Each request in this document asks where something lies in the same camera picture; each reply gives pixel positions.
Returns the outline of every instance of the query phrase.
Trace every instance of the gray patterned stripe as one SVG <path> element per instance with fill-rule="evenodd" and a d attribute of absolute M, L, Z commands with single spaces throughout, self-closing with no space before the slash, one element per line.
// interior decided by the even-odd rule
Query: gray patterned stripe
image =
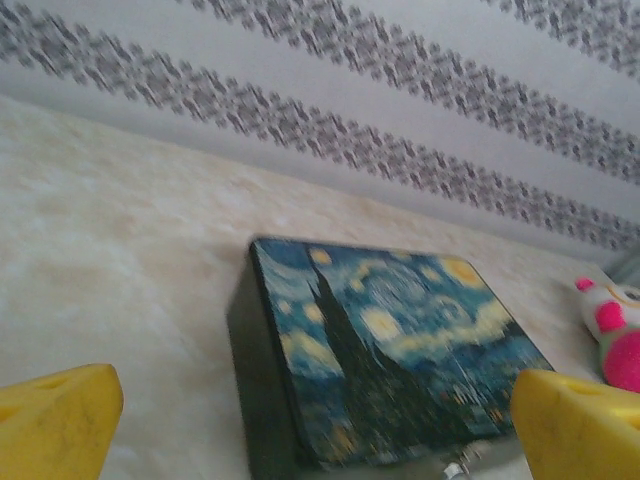
<path fill-rule="evenodd" d="M 156 108 L 348 164 L 390 181 L 536 225 L 611 250 L 629 248 L 640 224 L 379 132 L 233 78 L 67 26 L 57 16 L 0 0 L 0 59 L 94 84 Z"/>
<path fill-rule="evenodd" d="M 640 185 L 640 140 L 519 81 L 463 59 L 415 32 L 339 0 L 190 0 L 219 19 L 260 29 L 318 58 L 549 151 Z"/>
<path fill-rule="evenodd" d="M 480 0 L 640 83 L 640 8 L 628 0 Z"/>

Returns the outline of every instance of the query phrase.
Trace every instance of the black box side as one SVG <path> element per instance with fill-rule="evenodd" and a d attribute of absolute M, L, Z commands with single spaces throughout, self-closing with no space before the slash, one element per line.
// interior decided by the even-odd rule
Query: black box side
<path fill-rule="evenodd" d="M 227 313 L 253 480 L 297 478 L 296 438 L 251 258 Z"/>

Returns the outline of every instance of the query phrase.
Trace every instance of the cypress tree painting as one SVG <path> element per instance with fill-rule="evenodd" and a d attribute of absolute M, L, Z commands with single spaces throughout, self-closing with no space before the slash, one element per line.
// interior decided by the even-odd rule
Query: cypress tree painting
<path fill-rule="evenodd" d="M 392 463 L 512 430 L 523 368 L 550 368 L 456 257 L 262 238 L 255 251 L 304 441 Z"/>

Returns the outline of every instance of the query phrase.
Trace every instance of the plush toy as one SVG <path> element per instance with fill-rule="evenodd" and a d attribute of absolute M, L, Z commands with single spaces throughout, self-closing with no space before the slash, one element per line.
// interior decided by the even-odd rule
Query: plush toy
<path fill-rule="evenodd" d="M 606 382 L 640 393 L 640 289 L 596 285 L 579 278 L 582 316 L 600 343 L 600 362 Z"/>

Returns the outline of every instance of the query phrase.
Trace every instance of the yellow plastic piece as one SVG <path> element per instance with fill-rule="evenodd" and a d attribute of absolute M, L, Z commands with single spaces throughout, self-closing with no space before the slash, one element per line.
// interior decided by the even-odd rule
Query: yellow plastic piece
<path fill-rule="evenodd" d="M 535 480 L 640 479 L 640 395 L 525 370 L 511 414 Z"/>
<path fill-rule="evenodd" d="M 123 408 L 111 365 L 0 388 L 0 480 L 95 480 Z"/>

